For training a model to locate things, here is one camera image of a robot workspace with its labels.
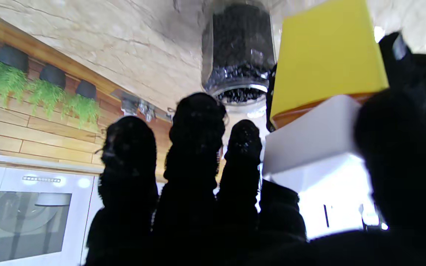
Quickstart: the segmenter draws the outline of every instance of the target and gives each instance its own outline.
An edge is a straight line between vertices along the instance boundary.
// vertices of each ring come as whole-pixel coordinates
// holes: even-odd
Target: black object
[[[402,89],[426,117],[426,54],[413,54],[400,32],[380,42],[390,88]]]
[[[75,91],[77,94],[90,99],[96,99],[96,86],[82,79]]]
[[[230,102],[255,100],[265,94],[248,84],[267,84],[275,64],[271,21],[264,7],[232,4],[214,14],[202,36],[202,84],[207,92],[227,84],[245,84],[218,96]]]
[[[271,122],[272,98],[274,96],[275,73],[277,72],[277,64],[272,68],[269,76],[269,88],[266,94],[266,128],[269,132],[274,132],[275,127]]]
[[[44,66],[42,71],[40,71],[39,79],[42,81],[48,81],[62,89],[65,89],[65,72],[51,64],[46,64]]]
[[[25,73],[29,70],[28,55],[7,44],[0,49],[0,62],[15,67]]]

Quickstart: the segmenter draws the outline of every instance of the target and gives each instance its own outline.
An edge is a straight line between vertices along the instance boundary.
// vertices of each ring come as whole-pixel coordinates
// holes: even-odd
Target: glass jar
[[[253,0],[217,0],[202,36],[202,85],[224,104],[265,102],[275,65],[271,18]]]

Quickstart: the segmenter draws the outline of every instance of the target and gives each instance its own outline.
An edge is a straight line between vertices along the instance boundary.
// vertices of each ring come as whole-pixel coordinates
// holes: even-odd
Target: black hanging pot
[[[78,84],[75,92],[86,98],[96,100],[96,86],[83,79]]]
[[[29,70],[28,55],[25,52],[17,50],[14,47],[10,47],[7,44],[0,49],[0,62],[17,68],[25,73]]]
[[[65,72],[58,67],[46,64],[42,71],[40,71],[39,79],[41,81],[48,81],[54,85],[57,85],[61,89],[65,89]]]

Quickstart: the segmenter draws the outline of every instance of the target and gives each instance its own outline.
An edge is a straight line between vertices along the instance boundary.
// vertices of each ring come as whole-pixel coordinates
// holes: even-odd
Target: stone ceiling
[[[271,10],[276,51],[283,18],[324,1],[263,0]],[[202,89],[201,32],[210,2],[0,0],[0,17],[167,110]],[[414,52],[426,52],[426,0],[368,5],[376,26],[387,33],[402,29]]]

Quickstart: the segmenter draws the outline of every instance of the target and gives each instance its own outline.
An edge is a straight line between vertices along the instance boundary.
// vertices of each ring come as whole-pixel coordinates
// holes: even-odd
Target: hanging planter
[[[4,107],[7,106],[7,97],[12,95],[19,102],[26,89],[29,57],[22,51],[4,45],[0,49],[0,98]]]
[[[29,102],[34,105],[33,112],[37,105],[41,104],[48,117],[52,116],[58,103],[64,103],[67,99],[65,89],[65,72],[50,64],[44,66],[40,71],[39,79],[29,83],[29,90],[32,96]],[[62,114],[68,112],[68,106],[63,105]]]
[[[79,127],[85,123],[96,127],[99,116],[99,106],[96,103],[96,86],[82,80],[75,92],[76,95],[70,97],[67,104],[73,116],[78,116]]]

